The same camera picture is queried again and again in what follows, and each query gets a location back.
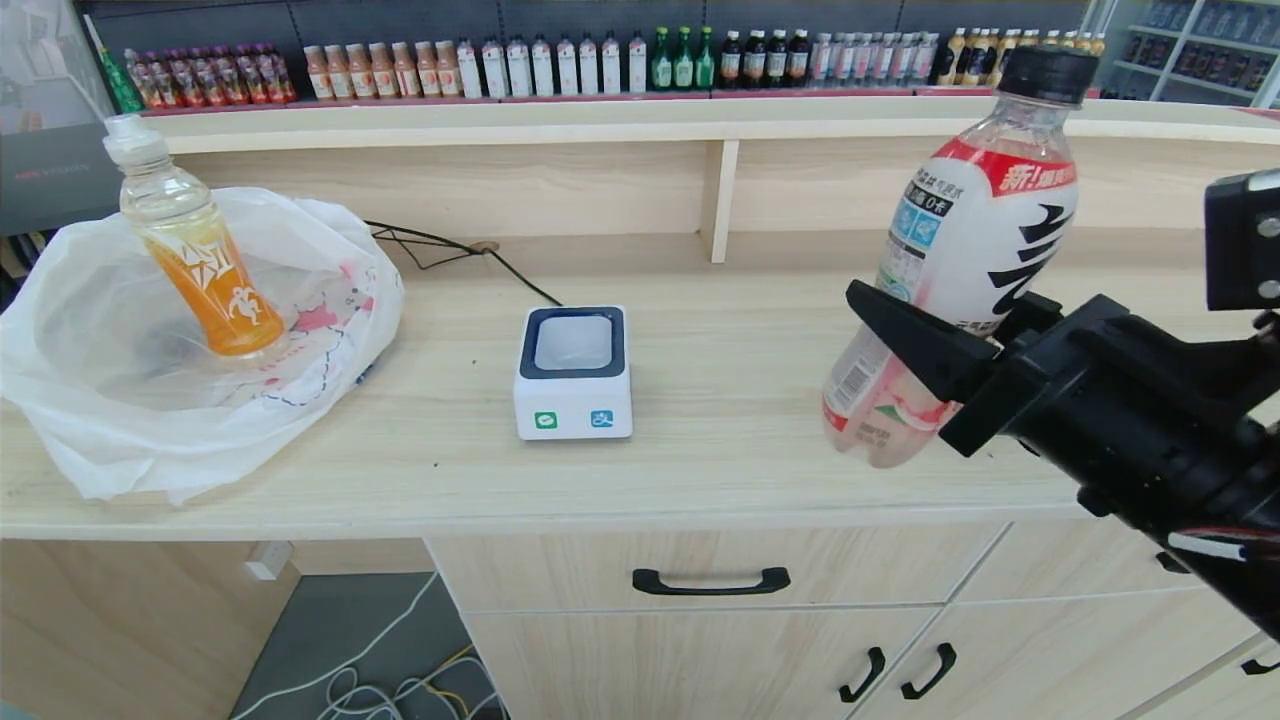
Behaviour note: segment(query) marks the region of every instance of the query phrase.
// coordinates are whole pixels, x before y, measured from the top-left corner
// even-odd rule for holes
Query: drawer
[[[942,602],[998,530],[966,524],[518,534],[436,537],[428,544],[463,612],[863,605]],[[783,570],[762,573],[771,568]],[[716,594],[643,592],[634,587],[635,570],[655,571],[640,583],[650,591],[662,583]],[[773,589],[783,571],[788,584]]]
[[[1015,523],[960,601],[1074,597],[1202,587],[1165,570],[1160,546],[1115,518]]]
[[[841,720],[934,612],[470,615],[467,628],[516,720]]]

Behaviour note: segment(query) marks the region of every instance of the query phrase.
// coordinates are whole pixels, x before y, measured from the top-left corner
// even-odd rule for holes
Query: orange bottle
[[[264,363],[287,345],[284,320],[259,293],[202,182],[173,164],[138,115],[106,119],[106,152],[124,172],[120,214],[196,315],[209,348]]]

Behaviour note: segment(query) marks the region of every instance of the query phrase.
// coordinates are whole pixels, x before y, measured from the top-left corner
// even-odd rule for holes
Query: white bottle
[[[507,73],[511,78],[512,97],[529,97],[534,94],[534,78],[529,70],[529,46],[518,35],[507,44]]]
[[[476,60],[476,49],[471,41],[463,37],[458,41],[458,74],[462,76],[462,96],[475,100],[484,97],[484,86],[480,85],[480,63]]]
[[[529,55],[534,61],[534,91],[539,97],[554,96],[556,70],[552,69],[552,46],[541,33],[534,38]]]
[[[596,56],[595,41],[591,33],[582,33],[582,42],[577,46],[579,82],[582,85],[582,95],[600,94],[600,60]]]
[[[605,95],[622,95],[622,49],[612,29],[600,44],[600,76]]]
[[[561,35],[561,41],[556,45],[556,60],[559,65],[561,95],[577,95],[577,46],[567,32]]]
[[[484,60],[484,79],[489,86],[489,97],[500,100],[507,94],[507,61],[502,44],[495,37],[490,37],[480,47],[480,59]]]
[[[644,35],[636,31],[627,45],[627,92],[639,95],[645,91],[649,78],[649,44]]]

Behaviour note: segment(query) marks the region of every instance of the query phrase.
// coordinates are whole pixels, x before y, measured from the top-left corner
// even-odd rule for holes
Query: store shelf
[[[1228,87],[1225,85],[1219,85],[1216,82],[1208,82],[1207,79],[1199,79],[1187,76],[1179,76],[1170,73],[1169,79],[1172,82],[1180,82],[1183,85],[1193,85],[1196,87],[1203,87],[1204,90],[1216,90],[1226,95],[1235,95],[1236,97],[1249,97],[1252,99],[1256,92],[1252,90],[1240,90],[1239,87]]]
[[[1129,26],[1133,32],[1143,32],[1147,35],[1162,35],[1165,37],[1178,37],[1180,35],[1176,29],[1165,29],[1160,27],[1147,27],[1147,26]]]
[[[1202,35],[1188,35],[1187,42],[1199,42],[1202,45],[1213,45],[1217,47],[1230,47],[1233,50],[1245,50],[1248,53],[1263,53],[1267,55],[1280,55],[1280,47],[1267,47],[1265,45],[1251,45],[1248,42],[1236,42],[1235,40],[1221,40],[1217,37],[1204,37]]]
[[[1139,73],[1146,73],[1148,76],[1160,77],[1160,69],[1158,68],[1148,68],[1147,65],[1138,65],[1135,63],[1125,63],[1124,60],[1116,60],[1115,61],[1115,67],[1124,68],[1126,70],[1134,70],[1134,72],[1139,72]]]

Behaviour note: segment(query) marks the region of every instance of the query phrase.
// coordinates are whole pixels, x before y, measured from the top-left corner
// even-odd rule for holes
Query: orange label
[[[221,219],[193,238],[169,236],[177,247],[147,238],[147,250],[191,306],[218,355],[259,351],[284,334],[284,320],[244,269]]]

